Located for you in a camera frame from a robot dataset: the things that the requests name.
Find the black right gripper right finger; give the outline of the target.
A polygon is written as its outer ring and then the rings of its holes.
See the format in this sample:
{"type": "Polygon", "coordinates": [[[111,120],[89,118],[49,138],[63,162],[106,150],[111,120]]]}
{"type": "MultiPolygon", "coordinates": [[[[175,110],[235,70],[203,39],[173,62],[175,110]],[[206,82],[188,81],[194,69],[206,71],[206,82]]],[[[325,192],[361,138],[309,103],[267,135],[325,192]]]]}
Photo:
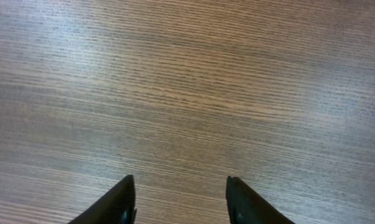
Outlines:
{"type": "Polygon", "coordinates": [[[226,180],[230,224],[294,224],[239,177],[226,180]]]}

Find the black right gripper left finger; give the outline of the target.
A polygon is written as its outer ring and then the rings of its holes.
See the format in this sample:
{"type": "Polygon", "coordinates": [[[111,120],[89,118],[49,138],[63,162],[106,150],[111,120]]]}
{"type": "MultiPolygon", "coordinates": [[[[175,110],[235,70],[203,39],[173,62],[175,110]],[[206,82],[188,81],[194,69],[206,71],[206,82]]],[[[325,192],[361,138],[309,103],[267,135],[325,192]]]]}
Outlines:
{"type": "Polygon", "coordinates": [[[69,224],[134,224],[136,213],[134,176],[127,175],[69,224]]]}

